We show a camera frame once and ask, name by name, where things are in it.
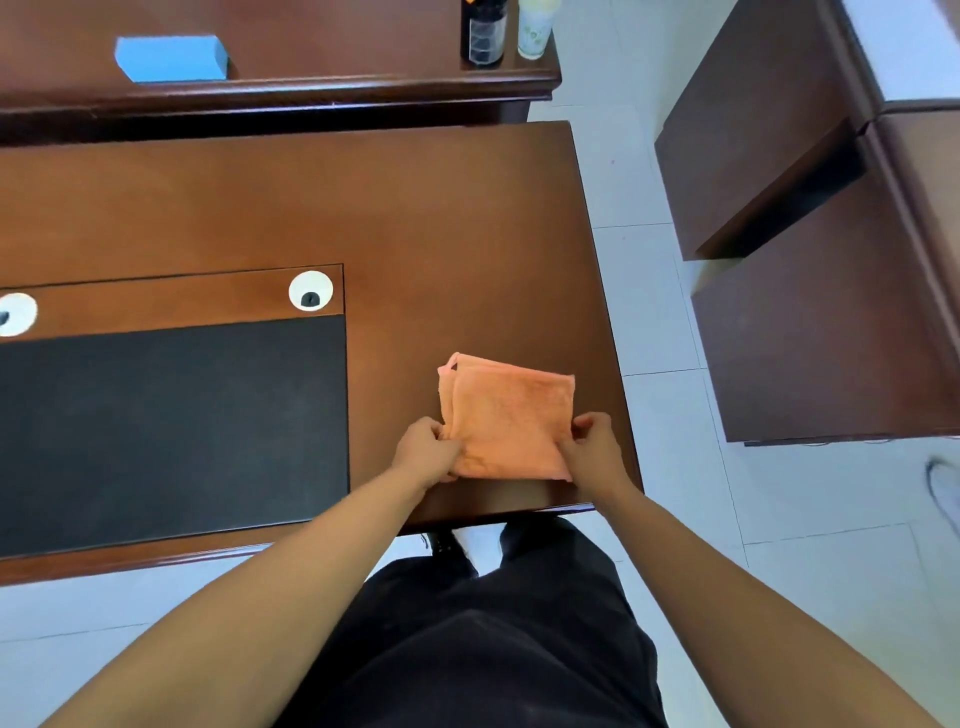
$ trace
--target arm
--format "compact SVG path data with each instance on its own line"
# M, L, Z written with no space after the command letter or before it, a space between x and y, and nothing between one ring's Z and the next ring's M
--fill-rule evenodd
M208 584L104 667L46 723L273 723L364 580L460 452L411 425L393 466L297 533Z
M631 482L605 414L560 443L733 728L937 728L893 680Z

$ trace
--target bottle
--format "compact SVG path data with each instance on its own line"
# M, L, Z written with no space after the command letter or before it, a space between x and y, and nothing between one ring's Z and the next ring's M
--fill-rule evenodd
M507 0L460 0L460 56L474 65L503 58Z

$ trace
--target orange towel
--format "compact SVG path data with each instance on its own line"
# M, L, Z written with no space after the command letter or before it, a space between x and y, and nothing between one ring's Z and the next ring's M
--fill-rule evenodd
M573 376L455 353L440 374L441 437L462 440L461 477L570 480L556 442L569 435Z

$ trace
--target person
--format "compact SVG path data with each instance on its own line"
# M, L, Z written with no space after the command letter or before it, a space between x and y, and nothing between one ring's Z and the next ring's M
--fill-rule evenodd
M389 470L187 599L45 725L666 725L656 650L611 560L564 520L508 522L483 577L440 537L365 583L460 452L439 431L411 425ZM576 418L558 445L730 726L938 725L645 497L607 415Z

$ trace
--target blue sponge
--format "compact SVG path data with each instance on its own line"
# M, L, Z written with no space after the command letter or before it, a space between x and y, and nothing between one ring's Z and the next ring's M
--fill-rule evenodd
M216 36L118 37L113 57L138 84L227 79L227 50Z

